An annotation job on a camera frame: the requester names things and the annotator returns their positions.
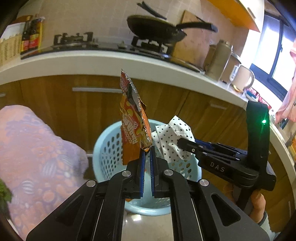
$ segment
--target gas stove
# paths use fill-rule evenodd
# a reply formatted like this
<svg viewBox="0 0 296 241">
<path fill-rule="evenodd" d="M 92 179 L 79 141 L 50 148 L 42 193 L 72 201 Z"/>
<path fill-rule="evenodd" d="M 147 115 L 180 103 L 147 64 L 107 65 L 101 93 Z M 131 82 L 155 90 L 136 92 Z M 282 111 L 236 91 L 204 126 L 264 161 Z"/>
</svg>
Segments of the gas stove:
<svg viewBox="0 0 296 241">
<path fill-rule="evenodd" d="M 68 36 L 67 33 L 63 33 L 62 35 L 55 35 L 54 44 L 52 46 L 24 54 L 21 56 L 21 59 L 30 58 L 40 54 L 72 50 L 104 50 L 130 53 L 159 59 L 165 62 L 182 66 L 195 72 L 203 71 L 201 68 L 191 63 L 172 57 L 172 45 L 159 45 L 154 41 L 140 40 L 138 39 L 138 37 L 133 38 L 131 45 L 126 45 L 124 44 L 124 42 L 120 44 L 94 42 L 92 32 L 86 32 L 84 33 L 84 36 L 80 36 L 79 33 L 77 33 L 76 36 Z"/>
</svg>

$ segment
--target orange shelf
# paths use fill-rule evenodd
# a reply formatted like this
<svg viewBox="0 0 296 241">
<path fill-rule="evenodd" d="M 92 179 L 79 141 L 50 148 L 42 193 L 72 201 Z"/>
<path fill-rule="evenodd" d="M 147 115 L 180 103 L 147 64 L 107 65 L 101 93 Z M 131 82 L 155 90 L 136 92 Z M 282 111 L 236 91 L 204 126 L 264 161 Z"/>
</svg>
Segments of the orange shelf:
<svg viewBox="0 0 296 241">
<path fill-rule="evenodd" d="M 217 7 L 225 17 L 229 18 L 233 25 L 260 32 L 254 19 L 240 2 L 236 0 L 208 1 Z"/>
</svg>

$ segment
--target white napkin with black hearts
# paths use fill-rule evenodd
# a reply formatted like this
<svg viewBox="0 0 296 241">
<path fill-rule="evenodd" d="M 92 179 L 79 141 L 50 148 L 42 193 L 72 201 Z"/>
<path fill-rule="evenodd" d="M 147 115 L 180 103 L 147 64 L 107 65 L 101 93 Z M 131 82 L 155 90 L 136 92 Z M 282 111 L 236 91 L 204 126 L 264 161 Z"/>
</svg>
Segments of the white napkin with black hearts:
<svg viewBox="0 0 296 241">
<path fill-rule="evenodd" d="M 191 158 L 190 152 L 177 146 L 177 140 L 181 137 L 194 141 L 190 126 L 177 116 L 174 116 L 168 124 L 156 126 L 156 131 L 152 132 L 155 145 L 168 163 Z"/>
</svg>

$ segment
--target human hand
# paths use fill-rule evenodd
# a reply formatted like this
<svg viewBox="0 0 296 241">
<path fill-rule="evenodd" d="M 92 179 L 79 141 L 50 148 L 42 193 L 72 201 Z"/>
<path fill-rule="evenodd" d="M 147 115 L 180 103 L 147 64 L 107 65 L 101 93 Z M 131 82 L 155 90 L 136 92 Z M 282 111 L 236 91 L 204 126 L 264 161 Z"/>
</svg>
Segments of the human hand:
<svg viewBox="0 0 296 241">
<path fill-rule="evenodd" d="M 235 203 L 235 200 L 233 198 L 233 184 L 228 183 L 223 187 L 223 193 L 226 197 L 228 197 L 232 202 Z M 264 216 L 264 210 L 266 201 L 260 190 L 253 191 L 251 195 L 251 202 L 253 204 L 253 210 L 250 213 L 249 217 L 255 222 L 259 223 Z"/>
</svg>

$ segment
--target drawer handle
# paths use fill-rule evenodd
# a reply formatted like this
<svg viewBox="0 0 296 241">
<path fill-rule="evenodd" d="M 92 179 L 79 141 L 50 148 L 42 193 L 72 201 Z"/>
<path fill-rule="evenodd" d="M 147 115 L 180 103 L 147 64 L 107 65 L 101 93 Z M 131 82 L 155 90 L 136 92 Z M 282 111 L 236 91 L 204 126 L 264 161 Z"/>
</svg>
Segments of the drawer handle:
<svg viewBox="0 0 296 241">
<path fill-rule="evenodd" d="M 73 87 L 74 92 L 103 92 L 103 93 L 122 93 L 121 89 L 96 88 L 96 87 Z"/>
<path fill-rule="evenodd" d="M 256 16 L 254 15 L 254 13 L 252 12 L 252 10 L 248 7 L 248 11 L 249 11 L 249 13 L 252 15 L 252 17 L 255 19 L 256 18 Z"/>
<path fill-rule="evenodd" d="M 217 104 L 210 104 L 211 107 L 213 108 L 217 108 L 217 109 L 222 109 L 222 110 L 227 110 L 227 107 L 224 107 L 224 106 L 220 106 L 220 105 L 217 105 Z"/>
</svg>

